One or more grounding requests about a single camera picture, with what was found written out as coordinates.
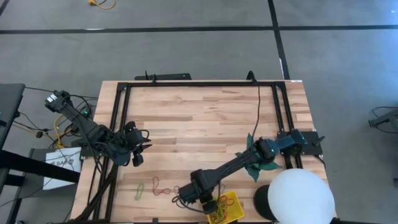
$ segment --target white sphere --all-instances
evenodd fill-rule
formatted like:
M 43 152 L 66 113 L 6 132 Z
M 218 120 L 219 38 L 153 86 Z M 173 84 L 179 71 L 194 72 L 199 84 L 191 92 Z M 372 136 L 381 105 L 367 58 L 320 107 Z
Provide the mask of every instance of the white sphere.
M 335 214 L 329 186 L 305 169 L 288 169 L 272 180 L 268 203 L 281 224 L 329 224 Z

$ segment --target yellow container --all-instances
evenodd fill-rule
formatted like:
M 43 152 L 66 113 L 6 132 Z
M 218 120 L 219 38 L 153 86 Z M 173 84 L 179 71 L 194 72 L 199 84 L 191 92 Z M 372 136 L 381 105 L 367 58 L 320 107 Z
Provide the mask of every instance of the yellow container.
M 207 215 L 210 224 L 226 224 L 244 216 L 241 203 L 234 191 L 220 195 L 217 211 Z

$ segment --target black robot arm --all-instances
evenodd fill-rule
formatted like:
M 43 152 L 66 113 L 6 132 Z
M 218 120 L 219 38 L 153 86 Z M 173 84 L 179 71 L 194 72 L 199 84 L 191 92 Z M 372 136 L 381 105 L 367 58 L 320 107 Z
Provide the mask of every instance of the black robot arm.
M 214 188 L 220 184 L 221 179 L 242 169 L 248 164 L 268 164 L 279 153 L 293 147 L 302 146 L 307 141 L 299 130 L 293 130 L 290 135 L 273 141 L 260 138 L 254 143 L 252 149 L 246 149 L 241 155 L 223 164 L 216 169 L 196 170 L 191 173 L 191 183 L 179 189 L 179 197 L 182 203 L 195 203 L 200 200 L 205 214 L 217 209 L 217 202 L 211 195 Z
M 54 91 L 45 101 L 45 106 L 64 115 L 81 132 L 82 139 L 73 144 L 88 146 L 93 153 L 108 156 L 116 165 L 126 166 L 133 154 L 133 165 L 139 166 L 144 162 L 141 152 L 150 145 L 143 146 L 143 142 L 150 140 L 142 137 L 142 133 L 135 128 L 134 122 L 129 122 L 124 130 L 114 133 L 104 125 L 84 117 L 73 107 L 70 95 L 66 91 Z

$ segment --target wooden table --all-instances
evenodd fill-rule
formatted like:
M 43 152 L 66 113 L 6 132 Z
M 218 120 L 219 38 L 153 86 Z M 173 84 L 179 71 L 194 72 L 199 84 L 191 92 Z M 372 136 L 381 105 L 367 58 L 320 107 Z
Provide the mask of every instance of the wooden table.
M 99 94 L 95 121 L 109 126 L 118 82 L 103 82 Z M 295 128 L 311 131 L 313 127 L 310 109 L 303 83 L 286 81 L 290 109 Z M 279 101 L 282 112 L 283 99 Z M 175 196 L 174 186 L 190 183 L 190 173 L 197 169 L 214 169 L 235 157 L 235 152 L 244 151 L 246 137 L 252 133 L 257 118 L 257 87 L 134 87 L 131 90 L 127 121 L 134 120 L 140 129 L 150 131 L 153 146 L 142 154 L 144 163 L 139 167 L 120 167 L 114 196 L 112 222 L 199 222 L 206 216 L 178 208 L 171 203 Z M 119 106 L 120 117 L 122 106 Z M 286 114 L 283 113 L 285 127 Z M 270 87 L 261 87 L 260 120 L 255 138 L 276 137 L 278 124 Z M 276 163 L 284 166 L 277 156 Z M 318 174 L 325 182 L 323 164 L 313 156 L 302 156 L 304 169 Z M 77 217 L 85 208 L 94 162 L 84 161 L 71 218 Z M 285 169 L 262 171 L 255 183 L 244 169 L 223 179 L 225 192 L 234 190 L 243 206 L 244 221 L 263 222 L 253 207 L 252 197 L 256 189 L 270 184 L 271 180 Z M 160 179 L 158 189 L 170 188 L 169 195 L 152 193 L 152 179 Z M 140 200 L 134 200 L 137 186 L 144 183 Z M 97 184 L 93 187 L 95 194 Z M 100 218 L 104 217 L 107 193 L 101 204 Z

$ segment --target concrete floor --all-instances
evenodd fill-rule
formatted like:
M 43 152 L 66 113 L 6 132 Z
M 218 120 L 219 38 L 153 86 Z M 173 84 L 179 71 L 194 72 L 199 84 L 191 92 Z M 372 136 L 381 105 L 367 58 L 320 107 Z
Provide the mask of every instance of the concrete floor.
M 391 25 L 393 0 L 275 0 L 280 26 Z M 173 26 L 271 26 L 266 0 L 117 0 L 110 11 L 82 0 L 10 0 L 0 30 Z M 398 223 L 397 135 L 368 127 L 370 110 L 397 106 L 398 30 L 282 31 L 291 79 L 303 80 L 341 219 Z M 96 96 L 103 80 L 149 73 L 191 73 L 200 79 L 283 79 L 273 31 L 0 35 L 0 82 Z M 55 114 L 47 93 L 26 90 L 20 111 L 43 127 Z M 5 150 L 28 155 L 46 139 L 11 129 Z M 0 204 L 14 198 L 6 187 Z M 73 201 L 25 199 L 18 218 L 60 222 Z M 7 217 L 8 206 L 0 208 Z

